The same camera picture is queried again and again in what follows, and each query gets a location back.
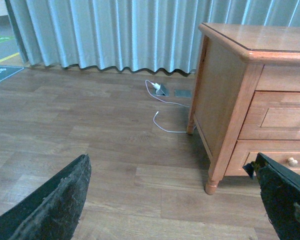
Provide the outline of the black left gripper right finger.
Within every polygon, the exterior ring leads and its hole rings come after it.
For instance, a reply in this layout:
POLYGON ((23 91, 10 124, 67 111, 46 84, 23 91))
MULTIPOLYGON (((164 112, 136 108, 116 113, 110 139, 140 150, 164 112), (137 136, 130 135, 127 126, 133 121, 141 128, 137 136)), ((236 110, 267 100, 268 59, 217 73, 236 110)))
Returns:
POLYGON ((242 167, 257 178, 270 223, 281 240, 300 240, 300 175, 263 153, 242 167))

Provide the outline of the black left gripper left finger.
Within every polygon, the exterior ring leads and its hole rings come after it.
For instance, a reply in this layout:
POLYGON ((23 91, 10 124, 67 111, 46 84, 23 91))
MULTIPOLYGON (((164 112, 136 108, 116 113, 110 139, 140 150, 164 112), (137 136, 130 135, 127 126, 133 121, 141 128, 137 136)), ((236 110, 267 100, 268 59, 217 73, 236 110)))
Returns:
POLYGON ((79 223, 92 167, 80 155, 0 216, 0 240, 70 240, 79 223))

